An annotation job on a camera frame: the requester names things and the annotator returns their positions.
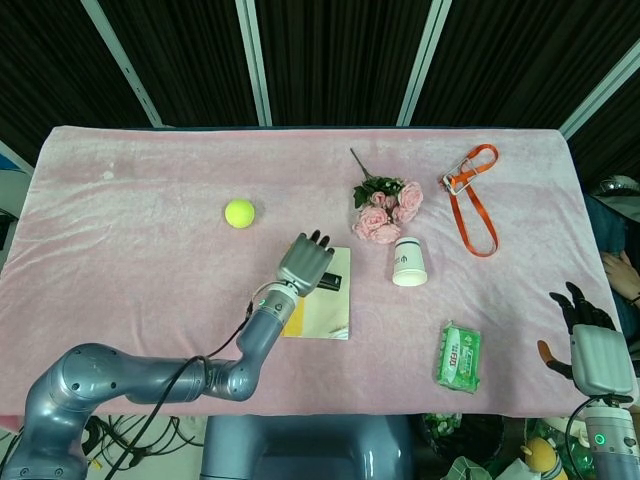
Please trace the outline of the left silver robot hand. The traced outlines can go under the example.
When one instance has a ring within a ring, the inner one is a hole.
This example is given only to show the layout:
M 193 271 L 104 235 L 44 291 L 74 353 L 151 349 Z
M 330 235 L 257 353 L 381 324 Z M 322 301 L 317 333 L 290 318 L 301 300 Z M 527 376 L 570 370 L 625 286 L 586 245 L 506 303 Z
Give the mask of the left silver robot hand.
M 291 244 L 276 273 L 276 279 L 292 284 L 299 297 L 306 297 L 319 284 L 334 255 L 330 237 L 315 230 L 310 236 L 300 233 Z

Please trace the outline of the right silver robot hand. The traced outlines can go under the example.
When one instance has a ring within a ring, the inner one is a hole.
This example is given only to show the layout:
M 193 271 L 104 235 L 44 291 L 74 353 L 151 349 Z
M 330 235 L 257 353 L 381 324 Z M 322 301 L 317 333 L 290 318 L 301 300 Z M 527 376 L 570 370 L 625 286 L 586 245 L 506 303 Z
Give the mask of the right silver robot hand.
M 637 382 L 626 340 L 604 310 L 594 306 L 575 284 L 568 282 L 565 296 L 551 292 L 559 306 L 569 335 L 571 360 L 564 363 L 551 352 L 547 342 L 537 342 L 544 365 L 571 381 L 584 396 L 612 397 L 630 403 Z

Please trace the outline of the person's hand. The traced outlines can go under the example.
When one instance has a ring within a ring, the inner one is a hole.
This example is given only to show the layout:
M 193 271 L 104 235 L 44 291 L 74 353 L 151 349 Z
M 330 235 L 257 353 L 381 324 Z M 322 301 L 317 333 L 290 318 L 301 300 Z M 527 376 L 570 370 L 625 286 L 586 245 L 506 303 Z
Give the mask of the person's hand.
M 626 252 L 602 252 L 601 260 L 610 287 L 630 303 L 640 302 L 640 273 L 631 265 Z

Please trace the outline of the yellow white Lexicon notebook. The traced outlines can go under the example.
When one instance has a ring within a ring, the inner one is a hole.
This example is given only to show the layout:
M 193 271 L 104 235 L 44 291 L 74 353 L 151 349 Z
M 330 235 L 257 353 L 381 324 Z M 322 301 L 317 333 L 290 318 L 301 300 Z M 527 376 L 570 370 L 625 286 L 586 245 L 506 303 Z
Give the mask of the yellow white Lexicon notebook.
M 300 298 L 281 335 L 288 338 L 348 340 L 350 330 L 351 250 L 335 247 L 327 271 L 342 277 L 338 292 L 316 287 Z

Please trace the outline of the yellow tennis ball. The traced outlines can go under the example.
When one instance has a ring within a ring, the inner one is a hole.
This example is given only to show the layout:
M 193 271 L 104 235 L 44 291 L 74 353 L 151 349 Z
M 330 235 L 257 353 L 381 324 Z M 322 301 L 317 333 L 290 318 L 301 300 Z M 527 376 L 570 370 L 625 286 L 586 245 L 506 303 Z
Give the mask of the yellow tennis ball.
M 224 210 L 226 222 L 233 228 L 244 229 L 255 219 L 254 205 L 247 199 L 230 200 Z

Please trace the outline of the pink artificial rose bouquet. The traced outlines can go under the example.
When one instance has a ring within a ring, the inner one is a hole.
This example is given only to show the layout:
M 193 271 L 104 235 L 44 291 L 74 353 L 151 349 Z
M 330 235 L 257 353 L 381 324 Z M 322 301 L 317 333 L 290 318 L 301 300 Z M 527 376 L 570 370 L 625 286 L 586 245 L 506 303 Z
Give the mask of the pink artificial rose bouquet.
M 418 214 L 424 201 L 421 185 L 412 180 L 373 175 L 353 148 L 350 153 L 364 179 L 353 188 L 357 216 L 352 231 L 357 238 L 379 245 L 395 243 L 402 227 Z

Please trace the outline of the white paper cup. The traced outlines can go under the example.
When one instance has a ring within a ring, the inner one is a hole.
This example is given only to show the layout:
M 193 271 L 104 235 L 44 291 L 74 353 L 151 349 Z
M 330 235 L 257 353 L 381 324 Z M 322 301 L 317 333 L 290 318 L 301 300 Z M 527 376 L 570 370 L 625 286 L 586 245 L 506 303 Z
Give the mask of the white paper cup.
M 421 244 L 414 237 L 395 242 L 392 281 L 399 287 L 417 287 L 427 282 Z

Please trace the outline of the yellow plush toy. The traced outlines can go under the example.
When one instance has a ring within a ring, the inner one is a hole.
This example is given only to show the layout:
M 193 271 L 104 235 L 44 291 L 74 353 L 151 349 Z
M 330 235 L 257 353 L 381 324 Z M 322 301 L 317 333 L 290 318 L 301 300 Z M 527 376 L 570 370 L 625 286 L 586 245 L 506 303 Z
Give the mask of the yellow plush toy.
M 520 447 L 528 468 L 540 475 L 540 480 L 569 480 L 561 459 L 553 445 L 541 437 L 534 437 Z

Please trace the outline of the green wet wipes pack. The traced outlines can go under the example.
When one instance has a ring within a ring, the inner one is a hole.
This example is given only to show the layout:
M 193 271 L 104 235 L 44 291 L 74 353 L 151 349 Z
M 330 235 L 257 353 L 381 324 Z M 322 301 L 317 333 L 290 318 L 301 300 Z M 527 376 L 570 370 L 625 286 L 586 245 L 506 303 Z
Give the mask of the green wet wipes pack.
M 478 390 L 482 336 L 479 331 L 447 323 L 441 343 L 435 380 L 454 391 L 475 394 Z

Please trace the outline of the green plastic bag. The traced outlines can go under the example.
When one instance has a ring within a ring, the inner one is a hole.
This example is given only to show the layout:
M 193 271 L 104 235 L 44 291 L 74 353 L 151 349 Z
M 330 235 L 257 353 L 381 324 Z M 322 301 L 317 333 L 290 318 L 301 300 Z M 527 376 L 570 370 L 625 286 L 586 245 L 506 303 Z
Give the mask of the green plastic bag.
M 462 423 L 461 413 L 426 413 L 420 415 L 420 425 L 425 439 L 433 442 L 452 435 Z

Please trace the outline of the pink velvet tablecloth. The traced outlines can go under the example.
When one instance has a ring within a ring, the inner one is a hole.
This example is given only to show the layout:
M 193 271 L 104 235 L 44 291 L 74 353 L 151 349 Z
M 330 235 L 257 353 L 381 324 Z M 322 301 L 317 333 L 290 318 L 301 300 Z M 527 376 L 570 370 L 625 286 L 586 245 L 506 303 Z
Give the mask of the pink velvet tablecloth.
M 353 188 L 370 173 L 418 182 L 401 237 L 428 280 L 392 281 L 395 243 L 356 237 Z M 255 219 L 224 210 L 247 199 Z M 0 425 L 71 347 L 188 358 L 218 350 L 289 245 L 319 230 L 351 250 L 348 340 L 281 338 L 255 394 L 166 413 L 569 413 L 581 394 L 541 361 L 568 361 L 549 297 L 579 286 L 615 305 L 573 161 L 555 130 L 133 131 L 58 127 L 37 161 L 0 274 Z M 437 384 L 443 327 L 479 331 L 475 394 Z

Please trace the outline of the grey robot torso base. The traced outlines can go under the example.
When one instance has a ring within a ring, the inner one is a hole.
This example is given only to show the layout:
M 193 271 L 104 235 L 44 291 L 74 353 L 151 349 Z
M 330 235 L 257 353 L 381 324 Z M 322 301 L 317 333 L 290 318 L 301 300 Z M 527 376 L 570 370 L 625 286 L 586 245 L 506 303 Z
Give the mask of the grey robot torso base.
M 218 415 L 199 480 L 413 480 L 404 415 Z

